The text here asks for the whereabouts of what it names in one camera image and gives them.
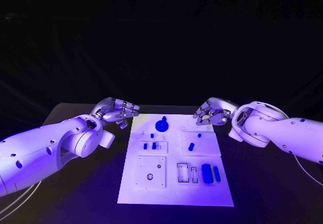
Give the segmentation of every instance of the dark curtain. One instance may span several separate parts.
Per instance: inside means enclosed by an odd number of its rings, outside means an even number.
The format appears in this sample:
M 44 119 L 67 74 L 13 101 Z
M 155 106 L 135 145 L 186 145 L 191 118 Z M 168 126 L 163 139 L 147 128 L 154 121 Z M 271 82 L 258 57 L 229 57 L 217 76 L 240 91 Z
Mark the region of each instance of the dark curtain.
M 253 100 L 321 119 L 320 1 L 10 1 L 0 9 L 0 137 L 59 102 Z

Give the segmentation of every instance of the dark table surface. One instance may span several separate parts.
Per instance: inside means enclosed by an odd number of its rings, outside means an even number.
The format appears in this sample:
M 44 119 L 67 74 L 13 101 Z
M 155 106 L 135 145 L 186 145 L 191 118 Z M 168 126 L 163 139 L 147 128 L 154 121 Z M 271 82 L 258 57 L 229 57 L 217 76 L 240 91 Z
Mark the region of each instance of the dark table surface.
M 89 113 L 93 105 L 59 104 L 43 124 Z M 196 106 L 141 105 L 141 113 L 193 114 Z M 272 143 L 258 148 L 229 136 L 230 124 L 213 126 L 235 207 L 116 204 L 131 130 L 109 124 L 109 149 L 98 146 L 47 177 L 33 196 L 3 223 L 323 223 L 323 186 Z M 323 182 L 317 164 L 301 160 Z M 23 191 L 0 198 L 0 209 Z

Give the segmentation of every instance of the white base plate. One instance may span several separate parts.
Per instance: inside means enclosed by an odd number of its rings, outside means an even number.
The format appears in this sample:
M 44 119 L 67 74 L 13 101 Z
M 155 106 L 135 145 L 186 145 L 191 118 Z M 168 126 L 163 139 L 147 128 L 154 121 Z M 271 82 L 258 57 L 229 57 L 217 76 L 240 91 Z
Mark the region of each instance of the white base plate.
M 165 116 L 168 123 L 168 130 L 163 133 L 157 132 L 154 125 Z M 171 204 L 171 205 L 200 205 L 200 206 L 233 206 L 230 190 L 226 181 L 223 165 L 220 156 L 184 156 L 181 147 L 181 132 L 213 133 L 212 125 L 194 126 L 194 119 L 191 115 L 177 114 L 139 114 L 132 118 L 131 134 L 128 142 L 128 150 L 124 163 L 121 187 L 118 203 L 127 204 Z M 154 134 L 152 140 L 167 142 L 167 154 L 142 154 L 138 147 L 141 141 L 151 141 L 150 134 Z M 207 140 L 209 144 L 216 144 L 216 138 Z M 138 156 L 151 156 L 165 158 L 165 187 L 154 188 L 154 186 L 134 187 L 138 180 L 138 173 L 135 170 Z M 189 183 L 178 183 L 177 177 L 177 163 L 187 163 L 189 165 Z M 220 182 L 204 184 L 201 179 L 201 164 L 217 166 L 220 174 Z M 197 168 L 199 183 L 191 183 L 191 167 Z

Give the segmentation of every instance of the robotic arm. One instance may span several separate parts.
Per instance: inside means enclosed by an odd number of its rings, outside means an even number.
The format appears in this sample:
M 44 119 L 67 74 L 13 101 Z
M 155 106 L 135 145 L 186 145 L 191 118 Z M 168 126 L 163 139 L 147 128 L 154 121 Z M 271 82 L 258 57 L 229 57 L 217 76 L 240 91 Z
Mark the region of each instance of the robotic arm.
M 86 157 L 101 145 L 109 148 L 114 135 L 102 127 L 115 122 L 127 126 L 125 118 L 138 116 L 139 107 L 105 98 L 89 114 L 37 127 L 0 142 L 0 197 L 36 184 L 67 161 Z
M 323 164 L 323 123 L 302 118 L 288 118 L 272 105 L 251 102 L 240 107 L 220 98 L 209 98 L 193 118 L 196 125 L 223 125 L 232 119 L 229 136 L 265 147 L 272 141 L 289 154 Z

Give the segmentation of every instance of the white cable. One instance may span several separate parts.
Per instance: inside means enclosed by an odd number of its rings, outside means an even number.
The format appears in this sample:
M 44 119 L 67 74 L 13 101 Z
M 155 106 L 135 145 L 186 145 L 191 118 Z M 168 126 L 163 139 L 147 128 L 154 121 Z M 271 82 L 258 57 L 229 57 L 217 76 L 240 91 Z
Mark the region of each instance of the white cable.
M 37 186 L 36 186 L 36 188 L 34 188 L 34 190 L 33 190 L 33 192 L 30 193 L 30 195 L 28 195 L 28 197 L 26 198 L 26 200 L 21 202 L 21 204 L 17 206 L 17 208 L 0 219 L 0 221 L 18 209 L 18 207 L 24 204 L 24 202 L 28 200 L 28 198 L 31 197 L 31 195 L 33 195 L 33 193 L 34 193 L 34 191 L 36 191 L 36 189 L 39 188 L 39 185 L 40 185 L 40 183 L 41 183 L 41 181 L 39 182 L 39 184 L 37 184 Z
M 300 167 L 301 167 L 301 169 L 302 169 L 302 171 L 305 172 L 305 174 L 308 175 L 308 177 L 323 186 L 323 184 L 311 177 L 311 175 L 307 173 L 307 171 L 304 170 L 304 167 L 301 166 L 301 163 L 300 163 L 300 161 L 298 161 L 298 159 L 297 159 L 297 157 L 295 157 L 295 155 L 294 155 L 294 158 L 295 158 L 295 161 L 297 161 L 297 163 L 298 163 L 298 165 L 300 165 Z
M 21 194 L 21 196 L 15 199 L 15 201 L 0 211 L 0 214 L 14 205 L 14 203 L 21 199 L 21 197 L 27 194 L 27 192 L 30 191 L 31 187 L 34 185 L 31 185 L 27 190 L 24 191 L 24 193 Z

